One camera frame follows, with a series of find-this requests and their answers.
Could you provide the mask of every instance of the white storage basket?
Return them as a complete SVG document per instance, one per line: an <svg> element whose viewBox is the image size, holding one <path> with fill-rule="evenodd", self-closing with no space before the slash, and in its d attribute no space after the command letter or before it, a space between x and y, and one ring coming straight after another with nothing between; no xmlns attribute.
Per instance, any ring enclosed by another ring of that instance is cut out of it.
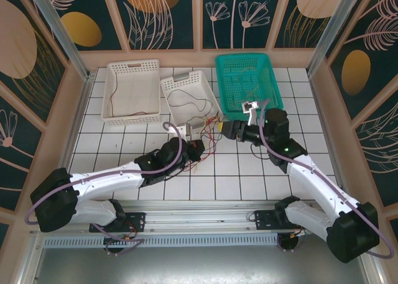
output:
<svg viewBox="0 0 398 284"><path fill-rule="evenodd" d="M159 83L157 59L109 63L102 120L111 126L160 122Z"/></svg>
<svg viewBox="0 0 398 284"><path fill-rule="evenodd" d="M205 114L207 117L218 114L223 118L220 105L202 71L166 78L160 81L160 85L176 125L189 122L192 132L199 132L205 125Z"/></svg>

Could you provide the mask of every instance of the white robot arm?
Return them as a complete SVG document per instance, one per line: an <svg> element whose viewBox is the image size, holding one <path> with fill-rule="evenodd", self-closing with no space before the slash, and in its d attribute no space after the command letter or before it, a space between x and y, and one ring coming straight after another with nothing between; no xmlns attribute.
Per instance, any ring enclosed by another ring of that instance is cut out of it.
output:
<svg viewBox="0 0 398 284"><path fill-rule="evenodd" d="M289 120L285 111L270 109L267 111L267 125L263 128L266 142L272 149L293 162L300 162L312 170L297 163L283 161L273 157L272 163L284 173L295 178L313 196L321 206L318 211L307 206L297 197L289 196L275 205L275 215L281 229L291 229L291 225L301 226L326 241L333 254L342 262L349 262L358 255L378 245L379 236L362 220L346 202L349 202L377 227L377 211L370 204L361 204L348 196L343 190L333 185L328 186L320 177L326 176L313 163L307 151L296 141L290 138ZM259 126L249 125L245 121L224 122L221 133L229 139L238 139L241 142L249 141L261 145ZM92 199L105 193L140 188L163 181L165 176L176 169L181 169L188 161L199 161L204 151L203 142L183 142L183 153L176 164L162 173L146 175L137 171L158 171L169 164L178 149L177 138L164 144L162 149L143 155L135 161L121 167L106 171L69 175L66 169L54 170L45 181L31 194L35 204L49 191L74 181L73 186L55 193L40 203L35 209L40 230L49 232L57 230L69 222L95 223L105 226L105 229L120 229L126 216L116 200L93 201Z"/></svg>

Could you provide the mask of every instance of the white tile floor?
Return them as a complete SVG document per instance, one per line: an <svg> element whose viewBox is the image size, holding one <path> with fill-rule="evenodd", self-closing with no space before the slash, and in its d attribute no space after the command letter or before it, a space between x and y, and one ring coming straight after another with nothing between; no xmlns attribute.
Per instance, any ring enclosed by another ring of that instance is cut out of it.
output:
<svg viewBox="0 0 398 284"><path fill-rule="evenodd" d="M194 69L203 70L215 96L219 98L215 68ZM193 68L161 68L160 77L167 78L191 70ZM92 172L123 165L144 152L160 148L169 139L161 123L110 127L102 122L100 114L105 71L105 68L100 68L97 72L70 173ZM289 115L291 137L308 150L313 161L335 182L305 69L276 68L274 72ZM170 120L163 94L161 114L162 121ZM253 151L258 157L267 158L264 148L254 147ZM116 199L131 200L278 200L291 194L302 199L312 199L302 186L285 176L269 159L256 158L251 153L250 143L222 138L216 146L216 155L209 156L191 172L181 173L156 185L117 191L98 199L113 196Z"/></svg>

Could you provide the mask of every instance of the green plastic basket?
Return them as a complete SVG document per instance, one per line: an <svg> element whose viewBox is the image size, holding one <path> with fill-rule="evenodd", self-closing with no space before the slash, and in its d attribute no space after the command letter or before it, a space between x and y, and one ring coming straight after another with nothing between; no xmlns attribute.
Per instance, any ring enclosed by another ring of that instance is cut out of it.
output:
<svg viewBox="0 0 398 284"><path fill-rule="evenodd" d="M265 101L267 109L283 109L278 85L269 57L263 53L240 53L216 57L221 108L229 120L249 119L242 103Z"/></svg>

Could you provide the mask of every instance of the metal bracket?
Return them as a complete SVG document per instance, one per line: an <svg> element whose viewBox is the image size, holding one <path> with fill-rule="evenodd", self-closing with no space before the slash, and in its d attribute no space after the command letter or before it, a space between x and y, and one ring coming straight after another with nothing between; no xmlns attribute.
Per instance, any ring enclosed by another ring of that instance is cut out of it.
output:
<svg viewBox="0 0 398 284"><path fill-rule="evenodd" d="M242 110L244 114L249 114L248 126L256 124L257 121L257 109L260 108L258 102L243 102Z"/></svg>
<svg viewBox="0 0 398 284"><path fill-rule="evenodd" d="M179 124L177 126L178 131L180 132L181 138L183 140L187 140L187 136L191 136L191 125L184 123L184 124ZM169 134L173 134L174 137L177 137L177 132L175 131L175 129L173 127L169 127Z"/></svg>
<svg viewBox="0 0 398 284"><path fill-rule="evenodd" d="M272 211L255 211L254 218L256 220L257 230L292 230L299 229L300 226L285 222L281 224L276 218L275 212Z"/></svg>
<svg viewBox="0 0 398 284"><path fill-rule="evenodd" d="M145 216L146 213L126 213L126 222L124 223L123 226L118 229L117 231L111 231L111 232L126 232L130 233L131 232L131 226L128 222L130 222L134 228L136 229L137 232L144 232L145 228ZM97 228L95 228L93 225L90 224L90 228L88 229L89 232L99 232Z"/></svg>

